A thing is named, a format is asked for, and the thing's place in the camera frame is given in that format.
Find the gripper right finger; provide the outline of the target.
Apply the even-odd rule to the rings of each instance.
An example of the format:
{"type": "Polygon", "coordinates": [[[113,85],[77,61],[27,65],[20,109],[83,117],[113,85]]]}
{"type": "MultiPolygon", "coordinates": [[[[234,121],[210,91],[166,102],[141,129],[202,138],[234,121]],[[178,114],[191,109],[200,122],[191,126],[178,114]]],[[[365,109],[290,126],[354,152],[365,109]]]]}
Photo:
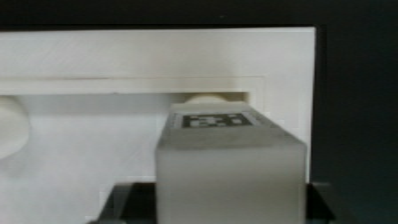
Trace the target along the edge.
{"type": "Polygon", "coordinates": [[[337,224],[335,192],[326,183],[308,184],[306,224],[337,224]]]}

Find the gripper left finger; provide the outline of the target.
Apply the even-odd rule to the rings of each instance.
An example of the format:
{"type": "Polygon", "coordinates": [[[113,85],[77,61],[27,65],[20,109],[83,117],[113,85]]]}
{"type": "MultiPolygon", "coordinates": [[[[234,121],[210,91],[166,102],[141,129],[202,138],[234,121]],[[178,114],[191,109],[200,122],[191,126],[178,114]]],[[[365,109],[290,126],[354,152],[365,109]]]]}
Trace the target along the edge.
{"type": "Polygon", "coordinates": [[[100,216],[88,224],[157,224],[154,183],[120,183],[115,186],[100,216]]]}

